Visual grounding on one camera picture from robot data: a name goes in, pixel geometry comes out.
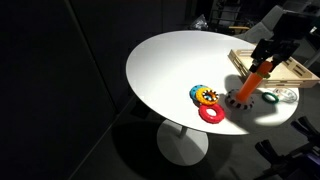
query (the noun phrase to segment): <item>table pedestal base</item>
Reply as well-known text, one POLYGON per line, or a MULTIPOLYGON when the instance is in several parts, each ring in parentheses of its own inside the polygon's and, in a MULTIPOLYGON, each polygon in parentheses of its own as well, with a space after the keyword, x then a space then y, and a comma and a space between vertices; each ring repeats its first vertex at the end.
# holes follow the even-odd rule
POLYGON ((208 151, 208 136, 204 132, 165 120, 158 129, 157 143, 161 153, 172 163, 190 166, 203 159, 208 151))

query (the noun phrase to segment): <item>wooden box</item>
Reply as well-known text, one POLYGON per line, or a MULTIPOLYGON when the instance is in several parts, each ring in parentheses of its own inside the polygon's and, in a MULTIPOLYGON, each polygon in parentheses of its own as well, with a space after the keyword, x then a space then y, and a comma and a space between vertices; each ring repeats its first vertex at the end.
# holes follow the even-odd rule
MULTIPOLYGON (((229 59, 239 71, 243 81, 245 81, 252 65, 253 50, 234 50, 230 51, 229 59)), ((320 81, 320 78, 314 75, 302 64, 290 57, 287 61, 280 63, 271 73, 269 79, 263 79, 259 85, 264 88, 311 88, 320 81)))

